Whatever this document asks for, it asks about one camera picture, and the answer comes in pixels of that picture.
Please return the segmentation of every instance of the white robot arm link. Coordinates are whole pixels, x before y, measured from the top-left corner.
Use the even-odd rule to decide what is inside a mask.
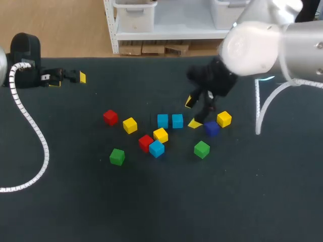
[[[323,21],[294,23],[302,7],[301,0],[252,0],[221,45],[227,68],[323,82]]]

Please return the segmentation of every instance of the green cube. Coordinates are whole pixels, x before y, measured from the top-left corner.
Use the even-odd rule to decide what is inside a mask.
[[[204,143],[203,141],[198,142],[194,147],[194,154],[204,159],[210,153],[210,146]]]
[[[126,156],[123,150],[113,149],[110,155],[110,162],[113,165],[122,165],[125,158]]]

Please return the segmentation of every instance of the white plastic bin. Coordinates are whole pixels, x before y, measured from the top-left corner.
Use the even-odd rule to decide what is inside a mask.
[[[231,29],[250,0],[211,0],[211,12],[216,29]]]
[[[154,28],[155,7],[157,2],[150,4],[117,4],[119,28],[125,33],[152,32]]]

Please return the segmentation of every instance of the blue cube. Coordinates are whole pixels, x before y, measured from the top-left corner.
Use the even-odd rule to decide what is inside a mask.
[[[165,152],[165,146],[160,141],[156,140],[149,145],[149,152],[157,158]]]
[[[220,132],[220,126],[215,121],[205,123],[204,128],[206,133],[211,137],[217,135]]]
[[[182,129],[183,128],[183,115],[182,114],[173,114],[172,115],[173,121],[173,129]]]
[[[168,129],[168,114],[158,114],[157,115],[158,128]]]

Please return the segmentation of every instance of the cube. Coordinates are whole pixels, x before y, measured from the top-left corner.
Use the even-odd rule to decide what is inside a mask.
[[[110,155],[110,162],[113,165],[122,165],[125,158],[126,156],[123,150],[113,149]]]
[[[182,114],[173,114],[172,115],[173,129],[182,129],[183,128],[183,115]]]
[[[232,117],[226,111],[219,113],[217,117],[217,123],[222,127],[226,127],[231,124]]]
[[[159,140],[161,143],[165,143],[168,141],[168,134],[163,128],[160,128],[153,132],[153,138]]]
[[[106,124],[112,126],[118,122],[118,115],[114,111],[108,110],[103,114],[103,119]]]
[[[203,141],[198,142],[194,147],[194,154],[204,159],[210,153],[210,146],[204,143]]]
[[[159,129],[160,128],[168,129],[168,114],[158,114],[157,125]]]
[[[165,152],[165,146],[158,140],[151,143],[149,146],[149,152],[155,157],[158,158]]]
[[[153,139],[149,135],[145,135],[139,139],[139,146],[145,153],[149,152],[149,146],[151,143],[153,143]]]
[[[220,126],[215,121],[205,123],[204,129],[210,137],[216,136],[220,132]]]
[[[125,131],[129,135],[129,134],[137,131],[138,126],[137,126],[136,121],[132,117],[130,117],[129,119],[123,121],[123,128],[125,129]]]

